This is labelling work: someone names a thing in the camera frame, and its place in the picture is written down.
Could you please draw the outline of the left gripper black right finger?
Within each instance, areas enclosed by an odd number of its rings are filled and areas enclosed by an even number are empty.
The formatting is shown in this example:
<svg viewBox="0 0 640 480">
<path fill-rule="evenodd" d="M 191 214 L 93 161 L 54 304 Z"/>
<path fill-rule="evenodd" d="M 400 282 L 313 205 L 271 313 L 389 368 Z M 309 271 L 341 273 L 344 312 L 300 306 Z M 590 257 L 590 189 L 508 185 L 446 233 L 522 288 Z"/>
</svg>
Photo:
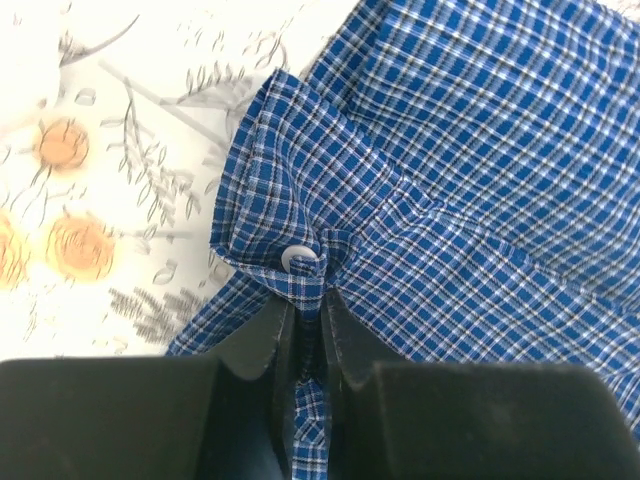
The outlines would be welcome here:
<svg viewBox="0 0 640 480">
<path fill-rule="evenodd" d="M 605 385 L 572 365 L 414 363 L 330 291 L 320 313 L 332 479 L 635 479 Z"/>
</svg>

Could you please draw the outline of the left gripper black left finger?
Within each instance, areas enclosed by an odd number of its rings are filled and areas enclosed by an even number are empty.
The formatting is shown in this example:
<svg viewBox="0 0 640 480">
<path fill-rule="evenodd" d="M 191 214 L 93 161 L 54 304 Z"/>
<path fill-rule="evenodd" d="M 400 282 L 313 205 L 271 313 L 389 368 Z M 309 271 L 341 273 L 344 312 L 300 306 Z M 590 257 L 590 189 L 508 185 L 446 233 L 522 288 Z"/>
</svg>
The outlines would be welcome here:
<svg viewBox="0 0 640 480">
<path fill-rule="evenodd" d="M 269 299 L 206 353 L 1 365 L 5 479 L 288 479 L 295 317 Z"/>
</svg>

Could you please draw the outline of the blue checkered long sleeve shirt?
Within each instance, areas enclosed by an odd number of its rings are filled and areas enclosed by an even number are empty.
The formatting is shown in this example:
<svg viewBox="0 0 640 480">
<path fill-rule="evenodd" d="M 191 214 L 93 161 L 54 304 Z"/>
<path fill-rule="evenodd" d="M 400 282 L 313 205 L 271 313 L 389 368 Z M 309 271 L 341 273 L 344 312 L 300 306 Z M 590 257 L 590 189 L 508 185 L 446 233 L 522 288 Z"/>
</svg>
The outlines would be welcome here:
<svg viewBox="0 0 640 480">
<path fill-rule="evenodd" d="M 578 363 L 639 427 L 639 27 L 594 1 L 362 1 L 277 70 L 228 152 L 210 245 L 234 272 L 172 341 L 279 295 L 414 361 Z"/>
</svg>

